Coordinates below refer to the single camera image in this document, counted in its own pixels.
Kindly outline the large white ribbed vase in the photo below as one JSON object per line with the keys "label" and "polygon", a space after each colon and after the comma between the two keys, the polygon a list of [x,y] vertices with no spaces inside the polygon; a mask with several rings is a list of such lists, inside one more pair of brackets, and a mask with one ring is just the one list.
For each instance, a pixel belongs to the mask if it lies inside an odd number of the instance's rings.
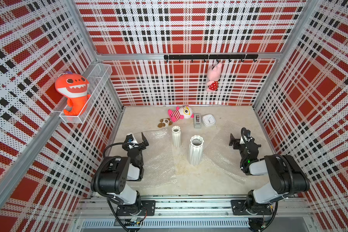
{"label": "large white ribbed vase", "polygon": [[204,149],[204,139],[199,135],[194,135],[190,139],[189,149],[188,149],[188,160],[193,166],[200,163]]}

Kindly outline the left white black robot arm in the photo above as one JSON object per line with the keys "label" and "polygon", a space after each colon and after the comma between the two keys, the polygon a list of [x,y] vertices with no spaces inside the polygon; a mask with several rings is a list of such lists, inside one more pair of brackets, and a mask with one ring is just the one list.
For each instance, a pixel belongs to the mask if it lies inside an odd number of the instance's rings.
{"label": "left white black robot arm", "polygon": [[[129,215],[139,215],[143,209],[140,193],[128,185],[129,181],[141,181],[144,176],[143,150],[149,142],[142,133],[142,142],[137,142],[133,134],[128,134],[124,142],[108,145],[103,151],[103,160],[92,181],[91,190],[105,197]],[[127,152],[125,157],[106,156],[112,147],[121,146]]]}

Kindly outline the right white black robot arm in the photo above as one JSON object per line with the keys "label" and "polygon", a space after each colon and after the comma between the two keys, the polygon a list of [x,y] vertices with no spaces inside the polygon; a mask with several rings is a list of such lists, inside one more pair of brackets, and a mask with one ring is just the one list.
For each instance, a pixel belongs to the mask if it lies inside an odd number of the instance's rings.
{"label": "right white black robot arm", "polygon": [[278,201],[310,189],[310,182],[294,158],[290,155],[268,155],[259,159],[261,145],[255,142],[250,130],[242,128],[235,138],[230,134],[229,146],[241,156],[240,170],[247,176],[269,177],[269,182],[246,196],[242,210],[251,215],[265,211]]}

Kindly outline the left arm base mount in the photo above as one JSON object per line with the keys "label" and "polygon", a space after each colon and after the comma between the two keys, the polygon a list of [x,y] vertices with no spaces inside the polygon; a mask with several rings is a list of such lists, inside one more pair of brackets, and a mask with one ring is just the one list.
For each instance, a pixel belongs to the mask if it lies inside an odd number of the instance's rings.
{"label": "left arm base mount", "polygon": [[133,205],[119,205],[116,210],[118,216],[153,216],[155,215],[156,201],[143,200]]}

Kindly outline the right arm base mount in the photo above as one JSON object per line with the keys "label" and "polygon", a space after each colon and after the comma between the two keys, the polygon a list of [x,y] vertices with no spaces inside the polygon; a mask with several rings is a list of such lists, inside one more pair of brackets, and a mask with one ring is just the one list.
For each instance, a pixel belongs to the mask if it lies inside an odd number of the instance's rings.
{"label": "right arm base mount", "polygon": [[243,200],[231,200],[231,209],[233,214],[244,216],[271,216],[272,210],[270,205],[257,204]]}

